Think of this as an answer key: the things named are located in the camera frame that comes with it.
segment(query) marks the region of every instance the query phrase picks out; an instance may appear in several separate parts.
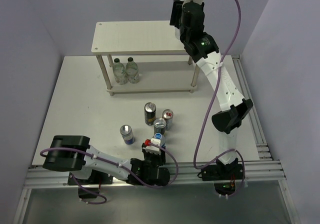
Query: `black can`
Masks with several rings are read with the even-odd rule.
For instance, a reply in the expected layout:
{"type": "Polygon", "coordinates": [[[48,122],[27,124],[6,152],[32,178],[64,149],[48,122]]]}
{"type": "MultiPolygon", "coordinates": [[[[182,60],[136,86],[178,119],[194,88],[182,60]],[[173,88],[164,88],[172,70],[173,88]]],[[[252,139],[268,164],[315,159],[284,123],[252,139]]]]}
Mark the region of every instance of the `black can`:
{"type": "Polygon", "coordinates": [[[145,124],[152,126],[156,119],[156,105],[152,102],[148,102],[144,105],[144,121],[145,124]]]}
{"type": "Polygon", "coordinates": [[[161,133],[162,135],[166,132],[167,122],[163,118],[157,118],[153,123],[154,134],[161,133]]]}

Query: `blue and silver can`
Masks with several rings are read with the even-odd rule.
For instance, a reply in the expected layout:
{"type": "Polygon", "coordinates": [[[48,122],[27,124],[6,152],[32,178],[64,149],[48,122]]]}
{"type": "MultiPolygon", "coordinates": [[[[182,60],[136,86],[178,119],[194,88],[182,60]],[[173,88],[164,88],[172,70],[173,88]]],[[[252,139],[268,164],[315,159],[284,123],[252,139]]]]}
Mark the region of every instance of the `blue and silver can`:
{"type": "Polygon", "coordinates": [[[134,133],[132,132],[131,126],[123,125],[120,128],[120,134],[125,144],[131,145],[135,142],[135,137],[134,137],[134,133]]]}
{"type": "Polygon", "coordinates": [[[166,146],[166,137],[161,133],[154,134],[154,138],[161,140],[161,147],[164,148],[166,146]]]}

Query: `shelf top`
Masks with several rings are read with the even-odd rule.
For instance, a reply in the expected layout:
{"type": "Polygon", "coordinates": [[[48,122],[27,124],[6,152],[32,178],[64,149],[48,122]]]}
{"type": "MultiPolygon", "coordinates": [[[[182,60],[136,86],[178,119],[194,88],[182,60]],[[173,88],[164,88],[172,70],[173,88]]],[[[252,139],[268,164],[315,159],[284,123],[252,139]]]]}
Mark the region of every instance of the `shelf top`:
{"type": "Polygon", "coordinates": [[[98,22],[91,51],[95,55],[186,54],[168,20],[98,22]]]}
{"type": "MultiPolygon", "coordinates": [[[[134,56],[142,66],[143,59],[154,61],[154,56],[134,56]]],[[[234,84],[240,88],[237,73],[230,56],[224,59],[234,84]]],[[[164,82],[170,76],[163,75],[162,65],[154,72],[162,73],[164,82]]],[[[146,73],[141,68],[141,84],[149,85],[146,73]]],[[[183,78],[176,76],[177,81],[183,78]]],[[[95,56],[66,56],[59,73],[50,106],[44,121],[40,139],[34,155],[33,165],[42,165],[44,158],[39,155],[49,148],[55,135],[83,135],[90,138],[90,145],[99,151],[117,158],[138,158],[143,160],[141,145],[154,134],[153,126],[145,124],[144,106],[148,102],[156,105],[156,116],[161,117],[165,109],[174,112],[172,129],[166,133],[166,148],[178,162],[192,162],[199,132],[206,114],[213,89],[201,71],[197,91],[166,93],[115,94],[106,92],[101,69],[95,56]],[[130,125],[135,143],[126,145],[120,135],[122,125],[130,125]]],[[[210,117],[220,111],[218,101],[213,103],[210,117]]],[[[259,161],[259,155],[251,128],[249,115],[242,121],[237,134],[237,149],[246,161],[259,161]]],[[[219,153],[219,132],[208,119],[198,153],[198,162],[210,161],[219,153]]]]}

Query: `can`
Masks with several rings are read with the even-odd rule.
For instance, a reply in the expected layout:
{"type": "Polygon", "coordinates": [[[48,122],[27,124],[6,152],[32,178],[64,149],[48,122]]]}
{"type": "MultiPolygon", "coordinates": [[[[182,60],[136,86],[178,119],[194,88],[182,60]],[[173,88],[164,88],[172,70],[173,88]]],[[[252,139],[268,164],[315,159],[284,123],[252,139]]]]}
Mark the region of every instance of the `can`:
{"type": "Polygon", "coordinates": [[[160,133],[162,135],[166,132],[166,120],[163,118],[157,118],[153,123],[154,134],[160,133]]]}
{"type": "Polygon", "coordinates": [[[161,140],[161,147],[164,148],[166,146],[166,137],[161,133],[154,134],[154,138],[161,140]]]}
{"type": "Polygon", "coordinates": [[[152,126],[156,119],[156,105],[152,102],[148,102],[144,105],[144,122],[145,124],[152,126]]]}
{"type": "Polygon", "coordinates": [[[174,112],[170,109],[165,109],[162,113],[162,118],[166,121],[165,129],[170,130],[174,119],[174,112]]]}
{"type": "Polygon", "coordinates": [[[123,125],[120,128],[120,134],[124,140],[124,143],[127,145],[131,145],[135,142],[134,133],[132,132],[132,128],[129,125],[123,125]]]}

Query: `bottle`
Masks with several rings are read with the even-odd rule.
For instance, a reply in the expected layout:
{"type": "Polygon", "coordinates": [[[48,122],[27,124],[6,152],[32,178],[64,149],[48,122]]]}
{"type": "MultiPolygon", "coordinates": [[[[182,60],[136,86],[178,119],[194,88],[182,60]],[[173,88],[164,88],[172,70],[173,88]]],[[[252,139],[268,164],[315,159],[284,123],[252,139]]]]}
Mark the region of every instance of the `bottle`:
{"type": "Polygon", "coordinates": [[[119,83],[119,85],[123,85],[128,82],[125,65],[120,62],[119,58],[114,59],[112,70],[115,81],[119,83]]]}
{"type": "Polygon", "coordinates": [[[138,65],[134,62],[134,59],[132,57],[128,58],[128,63],[125,66],[125,71],[130,83],[135,84],[140,81],[138,65]]]}

